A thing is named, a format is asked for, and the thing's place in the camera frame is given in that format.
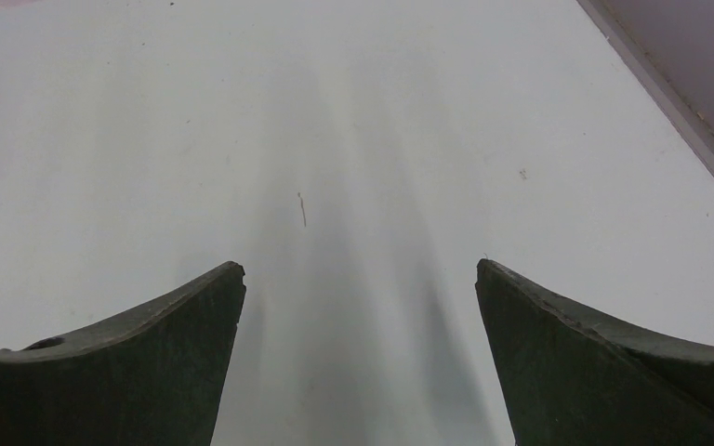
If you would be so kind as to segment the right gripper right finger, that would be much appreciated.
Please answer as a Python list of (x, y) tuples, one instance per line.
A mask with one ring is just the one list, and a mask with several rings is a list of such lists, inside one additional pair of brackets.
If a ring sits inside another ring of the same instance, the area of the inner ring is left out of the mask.
[(483, 259), (475, 284), (520, 445), (714, 445), (714, 346), (660, 334)]

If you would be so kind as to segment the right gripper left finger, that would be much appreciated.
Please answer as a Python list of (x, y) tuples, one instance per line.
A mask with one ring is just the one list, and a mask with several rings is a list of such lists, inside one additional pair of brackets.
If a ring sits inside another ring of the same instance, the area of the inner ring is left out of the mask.
[(229, 261), (86, 327), (0, 349), (0, 445), (207, 445), (245, 301)]

